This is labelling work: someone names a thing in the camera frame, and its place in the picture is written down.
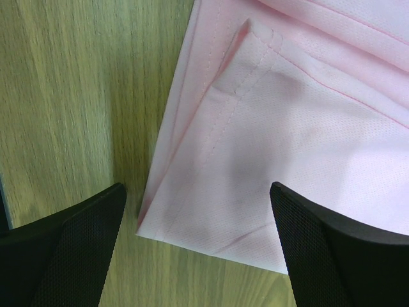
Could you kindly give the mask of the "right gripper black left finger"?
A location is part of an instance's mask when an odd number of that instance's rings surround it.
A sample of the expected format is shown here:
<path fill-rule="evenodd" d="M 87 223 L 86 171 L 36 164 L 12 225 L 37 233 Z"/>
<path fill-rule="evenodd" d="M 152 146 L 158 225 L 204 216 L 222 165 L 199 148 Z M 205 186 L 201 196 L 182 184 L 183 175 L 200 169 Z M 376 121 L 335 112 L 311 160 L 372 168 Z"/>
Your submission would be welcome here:
<path fill-rule="evenodd" d="M 1 306 L 98 306 L 126 199 L 117 183 L 18 228 L 1 205 Z"/>

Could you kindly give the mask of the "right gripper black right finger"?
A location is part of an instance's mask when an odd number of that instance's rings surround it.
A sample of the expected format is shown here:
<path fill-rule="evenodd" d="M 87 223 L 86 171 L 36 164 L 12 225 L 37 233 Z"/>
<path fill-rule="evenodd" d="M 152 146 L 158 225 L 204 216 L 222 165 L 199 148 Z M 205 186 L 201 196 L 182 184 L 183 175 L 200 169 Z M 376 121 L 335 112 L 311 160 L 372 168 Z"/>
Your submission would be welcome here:
<path fill-rule="evenodd" d="M 358 222 L 285 185 L 272 211 L 297 306 L 408 306 L 408 236 Z"/>

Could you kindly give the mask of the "light pink t shirt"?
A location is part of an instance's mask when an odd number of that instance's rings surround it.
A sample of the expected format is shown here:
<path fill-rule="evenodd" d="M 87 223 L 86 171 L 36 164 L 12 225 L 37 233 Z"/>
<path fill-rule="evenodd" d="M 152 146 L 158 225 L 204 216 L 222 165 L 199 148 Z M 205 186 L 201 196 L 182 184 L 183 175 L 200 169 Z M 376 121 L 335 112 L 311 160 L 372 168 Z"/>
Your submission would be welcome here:
<path fill-rule="evenodd" d="M 137 234 L 286 272 L 280 182 L 408 233 L 408 2 L 196 1 Z"/>

